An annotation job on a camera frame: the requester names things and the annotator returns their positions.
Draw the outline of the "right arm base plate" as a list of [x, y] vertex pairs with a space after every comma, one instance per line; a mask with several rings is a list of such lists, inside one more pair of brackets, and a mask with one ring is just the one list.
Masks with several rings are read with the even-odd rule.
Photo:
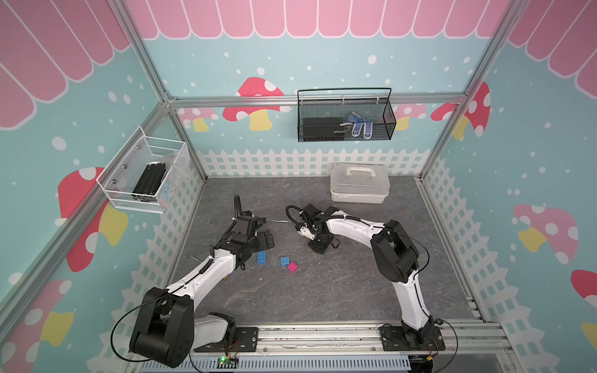
[[405, 331], [402, 326], [383, 324], [378, 331], [385, 352], [422, 351], [433, 354], [446, 349], [441, 330], [437, 326], [434, 326], [423, 340], [417, 337], [415, 332]]

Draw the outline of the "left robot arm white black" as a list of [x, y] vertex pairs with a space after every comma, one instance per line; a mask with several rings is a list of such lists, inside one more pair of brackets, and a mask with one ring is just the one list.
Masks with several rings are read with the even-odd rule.
[[129, 351], [175, 368], [198, 348], [239, 348], [242, 338], [233, 317], [212, 312], [197, 320], [194, 313], [221, 280], [243, 269], [267, 244], [267, 235], [258, 231], [265, 223], [265, 218], [241, 214], [191, 272], [166, 288], [147, 291], [137, 307]]

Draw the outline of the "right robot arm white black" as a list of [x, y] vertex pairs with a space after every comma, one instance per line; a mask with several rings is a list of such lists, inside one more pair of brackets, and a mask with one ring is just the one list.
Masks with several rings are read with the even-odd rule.
[[286, 214], [296, 210], [299, 219], [292, 219], [300, 236], [309, 239], [312, 251], [324, 254], [329, 247], [339, 246], [339, 236], [370, 248], [376, 267], [393, 284], [401, 309], [399, 326], [386, 326], [386, 335], [401, 333], [407, 348], [422, 349], [432, 339], [435, 320], [421, 296], [418, 275], [420, 253], [402, 225], [394, 220], [371, 222], [330, 207], [325, 211], [307, 205], [288, 206]]

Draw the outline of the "pink lego brick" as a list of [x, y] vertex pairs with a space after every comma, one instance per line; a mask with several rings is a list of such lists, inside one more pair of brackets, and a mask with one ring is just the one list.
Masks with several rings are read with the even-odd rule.
[[298, 270], [299, 266], [298, 266], [298, 265], [297, 265], [295, 262], [290, 262], [290, 263], [289, 263], [289, 264], [286, 266], [286, 268], [287, 268], [288, 270], [290, 270], [292, 273], [295, 273], [295, 272]]

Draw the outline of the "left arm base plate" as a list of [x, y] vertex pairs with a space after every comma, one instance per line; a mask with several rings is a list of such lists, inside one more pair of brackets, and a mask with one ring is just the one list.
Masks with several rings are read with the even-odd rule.
[[259, 329], [256, 327], [233, 327], [225, 332], [222, 340], [204, 343], [194, 348], [195, 353], [256, 352]]

